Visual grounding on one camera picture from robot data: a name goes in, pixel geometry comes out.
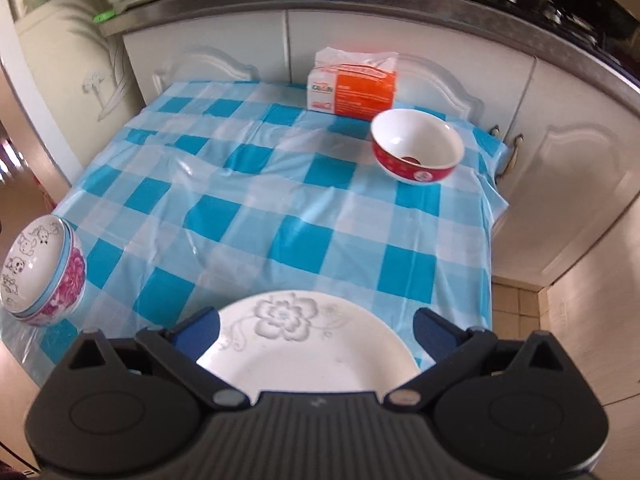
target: tablecloth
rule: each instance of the tablecloth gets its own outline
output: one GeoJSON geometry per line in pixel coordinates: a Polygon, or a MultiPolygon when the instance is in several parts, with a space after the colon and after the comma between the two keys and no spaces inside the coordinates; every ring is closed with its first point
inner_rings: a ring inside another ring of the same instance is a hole
{"type": "Polygon", "coordinates": [[[55,211],[87,258],[78,309],[39,329],[2,311],[0,338],[42,384],[79,330],[132,336],[204,306],[306,289],[372,311],[425,368],[418,308],[491,325],[490,232],[506,208],[494,183],[506,147],[449,123],[462,163],[441,183],[409,186],[376,165],[369,123],[305,110],[303,87],[174,83],[55,211]]]}

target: white cabinet door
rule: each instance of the white cabinet door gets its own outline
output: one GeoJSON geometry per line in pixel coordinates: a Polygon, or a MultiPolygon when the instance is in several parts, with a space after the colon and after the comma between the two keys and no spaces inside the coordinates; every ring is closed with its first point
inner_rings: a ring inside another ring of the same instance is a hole
{"type": "Polygon", "coordinates": [[[523,134],[510,203],[494,228],[495,276],[547,286],[640,190],[640,119],[601,92],[536,64],[507,143],[523,134]]]}
{"type": "Polygon", "coordinates": [[[318,50],[398,52],[396,98],[507,132],[533,58],[455,30],[338,12],[289,12],[291,76],[306,84],[318,50]]]}
{"type": "Polygon", "coordinates": [[[124,42],[147,104],[174,81],[290,79],[283,11],[177,22],[124,42]]]}

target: white plate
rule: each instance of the white plate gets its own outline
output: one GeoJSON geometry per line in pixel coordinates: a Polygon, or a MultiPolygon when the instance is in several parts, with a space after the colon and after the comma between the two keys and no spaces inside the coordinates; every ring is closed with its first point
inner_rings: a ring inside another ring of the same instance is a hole
{"type": "Polygon", "coordinates": [[[268,292],[220,310],[220,336],[198,364],[255,402],[263,390],[374,391],[418,374],[402,340],[350,301],[304,290],[268,292]]]}

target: pot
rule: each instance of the pot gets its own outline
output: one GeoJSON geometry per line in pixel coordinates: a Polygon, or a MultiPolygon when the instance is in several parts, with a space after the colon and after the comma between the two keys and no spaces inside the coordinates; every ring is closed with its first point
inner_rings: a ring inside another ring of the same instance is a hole
{"type": "Polygon", "coordinates": [[[615,0],[551,1],[565,12],[585,20],[610,38],[626,40],[638,28],[638,20],[615,0]]]}

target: bowl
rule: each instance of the bowl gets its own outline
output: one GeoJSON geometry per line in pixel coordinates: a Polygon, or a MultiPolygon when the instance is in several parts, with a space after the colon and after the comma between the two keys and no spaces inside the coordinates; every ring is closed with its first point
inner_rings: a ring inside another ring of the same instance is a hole
{"type": "Polygon", "coordinates": [[[44,306],[44,304],[49,300],[49,298],[53,294],[53,291],[58,286],[60,279],[62,278],[62,274],[65,271],[66,263],[69,260],[69,255],[71,254],[71,249],[73,244],[71,227],[69,227],[65,221],[62,221],[62,223],[63,223],[63,228],[65,230],[65,245],[63,246],[62,255],[60,256],[58,266],[56,267],[56,270],[53,273],[53,276],[49,280],[49,284],[46,286],[43,293],[39,295],[38,299],[34,303],[32,303],[31,306],[26,310],[12,313],[14,317],[17,317],[18,319],[30,317],[33,314],[35,314],[37,311],[39,311],[44,306]]]}
{"type": "Polygon", "coordinates": [[[390,176],[423,186],[445,178],[465,155],[460,135],[420,110],[394,108],[371,121],[373,154],[390,176]]]}
{"type": "Polygon", "coordinates": [[[52,325],[63,317],[69,316],[80,303],[84,293],[86,261],[82,254],[80,240],[65,221],[54,215],[37,219],[20,233],[2,270],[6,271],[2,274],[3,283],[0,290],[2,305],[15,319],[33,326],[52,325]],[[55,231],[53,226],[58,228],[58,233],[53,233],[55,231]],[[40,237],[46,237],[41,228],[49,232],[49,238],[46,243],[40,243],[38,238],[38,244],[32,247],[33,232],[39,233],[40,237]],[[51,270],[52,253],[49,254],[40,246],[48,246],[49,242],[52,246],[57,246],[54,242],[58,236],[63,241],[56,265],[51,270]],[[12,255],[14,249],[17,249],[19,256],[12,255]],[[25,263],[20,264],[15,258],[20,258],[25,263]],[[4,275],[14,272],[13,281],[16,286],[7,288],[4,275]],[[49,277],[44,280],[43,276],[47,274],[49,277]]]}
{"type": "Polygon", "coordinates": [[[2,264],[0,300],[12,314],[27,311],[45,293],[70,250],[70,236],[60,218],[36,218],[15,239],[2,264]]]}

